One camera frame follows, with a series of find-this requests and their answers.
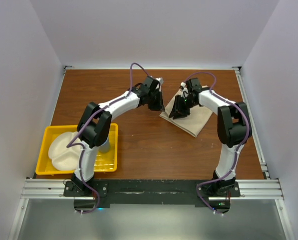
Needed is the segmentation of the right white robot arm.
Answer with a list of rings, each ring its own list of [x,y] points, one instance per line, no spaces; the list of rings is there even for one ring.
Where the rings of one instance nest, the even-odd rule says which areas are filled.
[[[202,87],[198,78],[191,78],[180,87],[169,117],[173,120],[190,115],[193,107],[206,107],[217,115],[217,134],[222,143],[218,166],[213,178],[202,183],[198,189],[209,195],[223,196],[235,184],[236,166],[240,151],[252,136],[247,105],[233,102],[218,95],[209,87]]]

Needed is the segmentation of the beige cloth napkin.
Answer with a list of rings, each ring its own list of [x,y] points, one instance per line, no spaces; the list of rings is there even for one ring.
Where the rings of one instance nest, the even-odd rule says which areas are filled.
[[[160,117],[196,138],[208,122],[213,112],[205,106],[197,105],[190,109],[190,115],[187,117],[179,119],[169,118],[169,114],[171,113],[172,107],[174,105],[175,96],[182,96],[183,92],[186,92],[185,96],[188,95],[187,88],[180,87],[180,89],[165,106],[165,111],[160,113]]]

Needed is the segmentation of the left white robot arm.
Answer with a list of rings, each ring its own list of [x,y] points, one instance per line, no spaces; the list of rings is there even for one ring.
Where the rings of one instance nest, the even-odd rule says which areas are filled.
[[[78,167],[71,182],[81,196],[96,192],[92,187],[94,164],[101,147],[108,144],[111,122],[127,111],[147,105],[152,111],[164,111],[162,95],[163,79],[147,76],[143,83],[129,88],[122,95],[100,104],[90,102],[77,125],[77,135],[68,148],[80,146]]]

